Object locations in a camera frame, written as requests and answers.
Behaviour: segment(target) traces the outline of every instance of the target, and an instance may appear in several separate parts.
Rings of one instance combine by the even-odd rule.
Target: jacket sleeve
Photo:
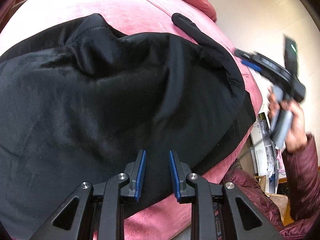
[[[316,143],[313,135],[307,137],[304,150],[293,154],[284,151],[282,155],[290,191],[290,215],[295,221],[312,217],[320,208]]]

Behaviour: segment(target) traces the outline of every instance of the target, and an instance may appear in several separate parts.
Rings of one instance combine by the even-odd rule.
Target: blue gripper pad
[[[135,198],[136,202],[138,202],[139,198],[141,197],[141,191],[142,191],[142,185],[143,185],[145,171],[146,171],[146,151],[143,151],[139,170],[138,170],[137,180],[136,180],[136,192],[134,194],[134,198]]]
[[[174,196],[176,197],[177,201],[179,202],[181,200],[180,184],[179,184],[177,167],[176,167],[176,163],[173,158],[172,151],[170,151],[170,153],[169,153],[169,165],[170,165],[170,174],[171,174],[171,179],[172,179]]]

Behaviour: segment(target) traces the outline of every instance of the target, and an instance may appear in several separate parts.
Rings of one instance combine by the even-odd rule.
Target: gray handle
[[[278,149],[283,146],[284,139],[292,125],[292,118],[293,114],[291,111],[280,109],[275,129],[270,137]]]
[[[280,87],[274,86],[272,88],[274,94],[276,95],[276,100],[280,103],[283,100],[283,91]],[[281,148],[283,146],[284,140],[288,134],[288,131],[292,125],[293,114],[291,111],[285,111],[280,108],[276,112],[275,116],[271,120],[271,140],[276,145],[276,148]]]

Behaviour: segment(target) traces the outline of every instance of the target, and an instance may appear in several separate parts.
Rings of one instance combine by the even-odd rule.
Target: person's hand
[[[270,95],[268,99],[270,104],[268,117],[269,120],[271,120],[275,116],[276,111],[280,109],[280,106],[276,101],[275,94],[271,90],[269,90],[269,92]],[[294,100],[291,100],[290,102],[282,101],[281,107],[284,110],[289,110],[293,113],[292,125],[284,141],[287,152],[294,153],[304,149],[308,139],[304,128],[304,113],[302,108]]]

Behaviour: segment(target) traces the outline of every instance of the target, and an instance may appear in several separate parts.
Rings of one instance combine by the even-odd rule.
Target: pink bedspread
[[[168,32],[194,42],[173,25],[175,12],[190,18],[198,28],[232,53],[234,47],[215,23],[203,12],[182,0],[28,0],[10,19],[0,33],[0,55],[14,44],[56,24],[100,13],[116,29],[126,34],[140,32]],[[256,114],[261,93],[250,71],[235,58],[250,93]],[[204,177],[219,183],[235,158],[250,131],[237,149],[208,171]],[[173,195],[125,220],[126,239],[171,239],[191,220],[189,204],[180,205]]]

